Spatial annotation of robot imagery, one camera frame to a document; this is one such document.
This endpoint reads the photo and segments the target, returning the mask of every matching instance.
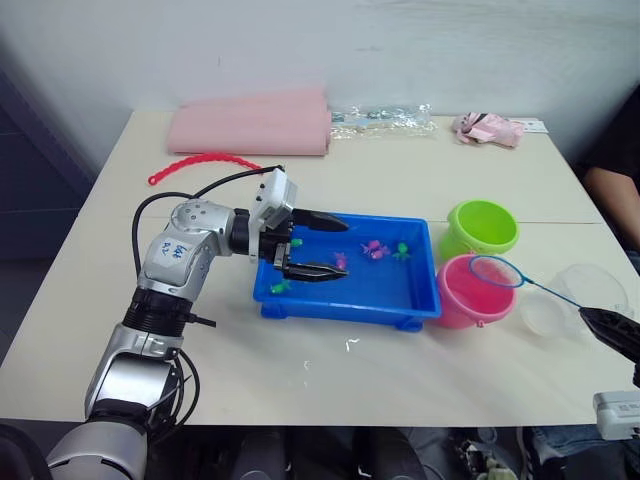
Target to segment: pink bucket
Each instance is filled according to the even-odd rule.
[[[445,263],[437,283],[442,316],[433,323],[447,328],[467,328],[504,318],[516,303],[513,288],[499,287],[480,280],[469,269],[474,255],[460,255]]]

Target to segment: clear plastic container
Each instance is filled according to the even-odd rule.
[[[613,310],[633,318],[624,287],[596,265],[572,265],[545,286],[585,307]],[[575,337],[589,331],[576,307],[550,293],[537,290],[521,298],[518,311],[527,326],[538,335]]]

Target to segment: pink towel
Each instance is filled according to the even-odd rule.
[[[324,155],[331,113],[321,89],[192,102],[173,116],[174,153]]]

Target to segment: blue tray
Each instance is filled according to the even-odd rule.
[[[271,293],[282,273],[260,262],[253,298],[262,302],[267,318],[313,317],[393,325],[418,332],[426,318],[440,316],[440,297],[429,230],[422,219],[336,214],[349,224],[346,232],[319,232],[296,227],[292,237],[303,245],[292,248],[293,262],[335,264],[335,253],[347,256],[349,276],[322,283],[290,281],[290,289]],[[392,253],[398,242],[409,246],[410,258],[387,255],[373,260],[361,244],[379,240]]]

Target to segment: white table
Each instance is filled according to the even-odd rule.
[[[191,167],[145,187],[144,179],[169,161],[161,147],[167,120],[164,113],[132,117],[0,369],[0,417],[82,420],[89,379],[135,288],[129,244],[135,206],[150,193],[194,191],[238,171]],[[594,263],[625,286],[640,311],[638,276],[545,135],[525,136],[515,151],[463,147],[450,137],[442,128],[431,139],[336,142],[324,160],[284,163],[300,187],[300,207],[424,217],[434,243],[455,203],[471,196],[500,201],[522,222],[521,239],[508,257],[528,275],[545,282],[568,265]],[[393,151],[404,153],[387,162]],[[391,174],[390,164],[396,169]],[[511,168],[509,177],[490,173],[498,165]],[[476,172],[473,181],[465,180],[466,187],[478,186],[473,195],[464,184],[447,182],[463,168]],[[523,187],[543,178],[555,199]],[[321,186],[334,179],[349,190],[322,197]],[[382,181],[395,185],[395,200],[384,203],[376,195],[372,185]],[[213,198],[246,206],[255,183],[236,182]],[[141,246],[164,228],[170,207],[149,209]],[[192,423],[592,423],[595,392],[632,388],[633,367],[617,353],[588,335],[537,337],[517,312],[484,329],[427,327],[418,334],[326,320],[273,321],[261,318],[251,299],[254,275],[244,257],[216,258],[194,306],[218,328],[185,329],[184,348],[202,378]],[[349,339],[359,341],[347,349]]]

